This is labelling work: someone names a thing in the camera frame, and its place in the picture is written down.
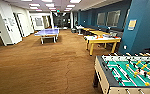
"ceiling light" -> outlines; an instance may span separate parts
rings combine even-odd
[[[29,4],[30,6],[40,6],[39,4]]]
[[[51,11],[56,11],[56,10],[51,10]]]
[[[52,0],[42,0],[43,2],[52,2]]]
[[[81,0],[70,0],[70,3],[80,3]]]
[[[46,4],[47,7],[54,7],[54,4]]]
[[[21,0],[21,1],[32,1],[32,0]]]
[[[53,10],[55,10],[56,8],[49,8],[49,9],[53,9]]]
[[[37,7],[30,7],[30,9],[38,9]]]
[[[41,9],[37,9],[36,11],[42,11]]]
[[[75,7],[75,5],[67,5],[67,7]]]
[[[72,8],[66,8],[66,10],[71,10]]]
[[[64,11],[70,11],[70,10],[64,10]]]

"wall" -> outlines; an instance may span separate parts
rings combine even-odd
[[[16,6],[11,6],[11,7],[14,13],[22,14],[24,17],[24,26],[26,28],[23,31],[25,33],[25,36],[30,35],[30,33],[34,33],[29,11],[23,8],[16,7]]]
[[[78,11],[78,25],[88,25],[88,11]]]
[[[120,18],[119,18],[117,27],[123,28],[125,17],[127,15],[127,10],[130,8],[130,4],[131,4],[131,0],[124,0],[121,2],[117,2],[114,4],[107,5],[107,6],[103,6],[100,8],[90,9],[87,11],[81,11],[81,14],[79,15],[79,17],[81,17],[79,24],[98,26],[97,25],[98,13],[104,13],[105,12],[105,15],[107,16],[107,13],[110,11],[121,10],[121,14],[120,14]]]
[[[128,30],[129,20],[136,19],[134,30]],[[139,53],[150,48],[150,0],[132,0],[127,25],[124,30],[119,52],[131,54]]]
[[[13,26],[10,25],[9,18],[13,20]],[[22,40],[17,29],[15,20],[13,19],[13,13],[11,6],[0,0],[0,36],[3,40],[4,45],[18,43]]]

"brown carpet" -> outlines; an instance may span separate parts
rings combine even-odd
[[[86,50],[83,36],[60,30],[57,43],[33,34],[23,41],[0,47],[0,94],[101,94],[93,88],[96,55],[109,50]]]

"table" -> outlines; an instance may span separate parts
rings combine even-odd
[[[90,56],[92,56],[93,54],[93,47],[95,43],[114,43],[111,50],[111,53],[114,53],[117,42],[120,42],[121,40],[121,38],[107,38],[107,37],[96,39],[96,37],[94,36],[84,36],[84,38],[87,42],[87,50],[88,50],[88,45],[91,44]]]
[[[59,29],[44,29],[37,33],[35,33],[35,36],[41,36],[41,43],[43,44],[43,38],[53,38],[54,43],[56,43],[56,40],[58,38]]]
[[[83,28],[83,30],[85,30],[85,31],[93,31],[95,29],[92,29],[92,28]]]
[[[106,32],[103,32],[103,31],[89,31],[89,32],[94,33],[96,35],[100,35],[100,36],[102,36],[103,34],[110,35],[109,33],[106,33]]]
[[[93,86],[98,82],[103,94],[150,94],[150,57],[96,56]]]
[[[78,32],[79,32],[78,35],[83,35],[83,34],[81,34],[81,29],[83,29],[84,27],[83,26],[76,26],[76,28],[78,29]]]

